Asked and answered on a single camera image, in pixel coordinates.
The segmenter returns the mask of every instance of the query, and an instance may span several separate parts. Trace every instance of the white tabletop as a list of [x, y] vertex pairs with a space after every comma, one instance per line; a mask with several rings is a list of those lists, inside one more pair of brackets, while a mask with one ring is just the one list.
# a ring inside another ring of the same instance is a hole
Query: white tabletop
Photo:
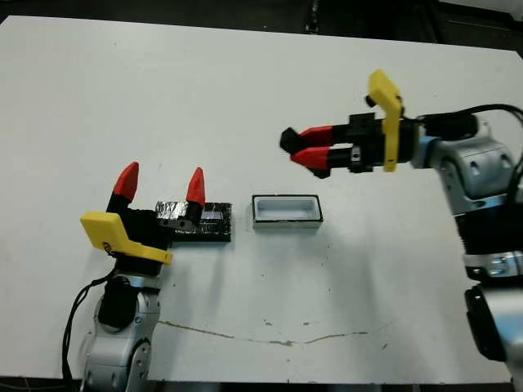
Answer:
[[[407, 114], [523, 106], [514, 52], [94, 20], [0, 25], [0, 374], [57, 377], [78, 290], [110, 270], [78, 221], [105, 210], [141, 164], [134, 203], [180, 200], [193, 170], [233, 203], [227, 244], [176, 244], [150, 377], [200, 381], [507, 381], [476, 350], [473, 285], [435, 172], [402, 165], [327, 180], [289, 162], [279, 135], [369, 111], [371, 72]], [[521, 129], [489, 114], [520, 148]], [[252, 194], [318, 194], [317, 230], [252, 229]], [[101, 288], [75, 319], [81, 376]]]

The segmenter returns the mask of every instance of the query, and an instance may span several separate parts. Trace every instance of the metal clamp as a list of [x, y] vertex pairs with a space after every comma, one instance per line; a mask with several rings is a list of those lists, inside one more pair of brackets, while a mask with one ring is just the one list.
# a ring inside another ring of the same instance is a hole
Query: metal clamp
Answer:
[[466, 267], [475, 274], [484, 270], [491, 278], [508, 278], [523, 274], [523, 253], [520, 251], [491, 253], [489, 255], [463, 255]]

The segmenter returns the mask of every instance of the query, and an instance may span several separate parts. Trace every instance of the wire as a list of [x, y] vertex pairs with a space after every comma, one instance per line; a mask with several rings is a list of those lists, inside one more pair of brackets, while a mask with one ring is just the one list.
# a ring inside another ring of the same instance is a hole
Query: wire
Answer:
[[60, 390], [65, 388], [65, 385], [54, 385], [54, 386], [16, 386], [16, 385], [10, 385], [5, 384], [3, 382], [0, 382], [0, 387], [7, 388], [9, 390]]
[[[490, 110], [504, 110], [506, 112], [509, 112], [513, 116], [517, 118], [520, 125], [523, 127], [523, 110], [513, 106], [513, 105], [507, 105], [507, 104], [487, 104], [487, 105], [479, 105], [479, 106], [473, 106], [468, 109], [458, 110], [456, 112], [448, 112], [448, 113], [438, 113], [438, 114], [428, 114], [427, 115], [427, 121], [428, 119], [434, 119], [438, 117], [443, 118], [452, 118], [452, 117], [460, 117], [467, 114], [474, 114], [479, 112], [487, 112]], [[416, 118], [414, 120], [411, 120], [410, 118], [405, 118], [410, 121], [415, 121], [417, 123], [425, 123], [426, 120], [422, 116], [421, 118]], [[507, 187], [507, 204], [514, 203], [516, 199], [516, 193], [518, 185], [521, 181], [521, 178], [523, 178], [523, 151], [521, 152], [521, 156], [519, 160], [517, 161], [516, 166], [514, 167], [514, 170], [512, 171], [511, 179], [508, 183]]]
[[64, 336], [62, 339], [62, 377], [65, 383], [64, 387], [68, 390], [73, 390], [73, 375], [71, 374], [69, 362], [67, 361], [67, 354], [69, 353], [69, 344], [71, 342], [71, 330], [73, 329], [74, 314], [76, 313], [76, 310], [82, 304], [82, 302], [87, 298], [89, 289], [91, 289], [91, 287], [99, 286], [102, 283], [107, 282], [114, 275], [115, 271], [116, 267], [114, 267], [106, 276], [99, 279], [94, 279], [86, 287], [80, 290], [80, 292], [74, 299], [73, 306], [71, 307], [71, 311], [67, 319], [67, 324], [65, 325]]

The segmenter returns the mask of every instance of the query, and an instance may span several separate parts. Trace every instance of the black cable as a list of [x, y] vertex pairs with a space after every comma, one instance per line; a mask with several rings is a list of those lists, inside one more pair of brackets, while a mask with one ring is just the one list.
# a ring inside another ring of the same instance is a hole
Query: black cable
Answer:
[[99, 286], [102, 283], [107, 282], [114, 275], [115, 271], [116, 267], [114, 267], [106, 276], [99, 279], [94, 279], [86, 287], [80, 290], [80, 292], [74, 299], [73, 306], [67, 319], [67, 324], [65, 325], [64, 336], [62, 339], [62, 377], [64, 379], [65, 387], [67, 388], [67, 390], [74, 390], [73, 375], [71, 374], [69, 362], [67, 361], [67, 354], [69, 353], [69, 344], [71, 342], [71, 330], [73, 328], [74, 314], [76, 313], [76, 310], [82, 304], [82, 302], [87, 298], [89, 289], [91, 289], [91, 287]]
[[[426, 116], [422, 116], [421, 118], [416, 119], [410, 119], [405, 118], [409, 121], [414, 121], [416, 123], [425, 123], [428, 121], [428, 119], [434, 119], [434, 118], [452, 118], [452, 117], [460, 117], [467, 114], [474, 114], [479, 112], [487, 112], [490, 110], [504, 110], [506, 112], [509, 112], [513, 116], [517, 118], [517, 120], [520, 122], [521, 126], [523, 127], [523, 110], [513, 106], [513, 105], [507, 105], [507, 104], [487, 104], [487, 105], [479, 105], [479, 106], [473, 106], [468, 109], [458, 110], [456, 112], [448, 112], [448, 113], [438, 113], [438, 114], [428, 114]], [[521, 181], [521, 178], [523, 178], [523, 151], [521, 152], [521, 156], [514, 167], [514, 170], [512, 171], [511, 179], [508, 183], [507, 188], [507, 204], [514, 203], [516, 199], [516, 192], [517, 187]]]

